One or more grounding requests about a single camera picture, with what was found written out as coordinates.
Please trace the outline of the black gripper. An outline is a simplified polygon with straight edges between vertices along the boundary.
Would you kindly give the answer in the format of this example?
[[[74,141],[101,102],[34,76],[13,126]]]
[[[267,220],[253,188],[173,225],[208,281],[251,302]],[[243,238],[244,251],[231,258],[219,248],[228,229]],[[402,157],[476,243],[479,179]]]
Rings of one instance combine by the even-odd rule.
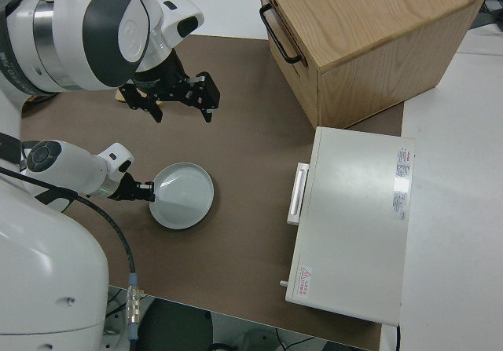
[[[152,181],[137,182],[130,173],[125,173],[119,182],[119,186],[109,198],[115,201],[144,200],[154,202],[156,200],[154,183]]]
[[[220,92],[209,72],[195,77],[178,74],[137,73],[134,84],[119,88],[129,108],[148,112],[156,122],[161,122],[163,113],[156,101],[178,101],[185,98],[188,106],[200,110],[205,122],[211,122],[212,113],[218,109]]]

